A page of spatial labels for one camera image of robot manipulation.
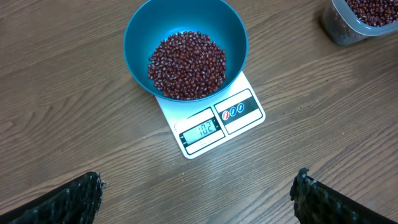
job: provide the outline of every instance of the white digital scale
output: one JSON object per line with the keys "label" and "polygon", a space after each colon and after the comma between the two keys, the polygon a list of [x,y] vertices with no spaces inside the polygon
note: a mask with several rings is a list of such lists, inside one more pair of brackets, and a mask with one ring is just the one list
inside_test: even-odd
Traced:
{"label": "white digital scale", "polygon": [[261,124],[266,114],[241,72],[221,93],[193,103],[156,97],[182,154],[193,159]]}

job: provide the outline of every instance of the black object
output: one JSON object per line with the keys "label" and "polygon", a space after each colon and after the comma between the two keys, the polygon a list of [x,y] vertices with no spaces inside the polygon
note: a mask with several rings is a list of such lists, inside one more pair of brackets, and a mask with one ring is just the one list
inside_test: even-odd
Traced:
{"label": "black object", "polygon": [[307,176],[307,172],[300,169],[290,190],[294,215],[301,224],[397,224]]}
{"label": "black object", "polygon": [[93,223],[105,182],[87,172],[49,193],[0,216],[0,223]]}

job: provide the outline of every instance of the red button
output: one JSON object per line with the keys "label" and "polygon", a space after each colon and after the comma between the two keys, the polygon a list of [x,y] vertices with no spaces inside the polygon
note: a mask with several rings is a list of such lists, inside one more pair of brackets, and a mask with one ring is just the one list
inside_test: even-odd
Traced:
{"label": "red button", "polygon": [[226,121],[229,118],[229,112],[228,111],[224,111],[223,112],[223,120]]}

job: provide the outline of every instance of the scale button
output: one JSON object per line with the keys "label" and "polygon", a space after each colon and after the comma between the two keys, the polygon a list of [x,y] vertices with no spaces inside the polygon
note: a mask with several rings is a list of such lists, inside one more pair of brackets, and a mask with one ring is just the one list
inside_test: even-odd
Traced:
{"label": "scale button", "polygon": [[239,112],[239,113],[242,113],[242,111],[244,110],[244,105],[243,105],[243,103],[238,104],[237,108],[238,108],[238,112]]}
{"label": "scale button", "polygon": [[229,109],[229,115],[231,116],[235,116],[236,115],[236,107],[231,107],[231,109]]}
{"label": "scale button", "polygon": [[226,121],[229,118],[229,112],[224,111],[222,117],[223,117],[223,120]]}

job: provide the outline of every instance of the wooden table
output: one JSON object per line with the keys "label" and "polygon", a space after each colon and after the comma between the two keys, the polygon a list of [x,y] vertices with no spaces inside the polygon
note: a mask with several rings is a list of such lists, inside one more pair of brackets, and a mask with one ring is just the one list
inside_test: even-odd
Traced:
{"label": "wooden table", "polygon": [[229,0],[266,121],[194,160],[124,63],[144,0],[0,3],[0,213],[89,171],[110,183],[96,223],[297,223],[302,167],[398,221],[398,32],[351,47],[327,1]]}

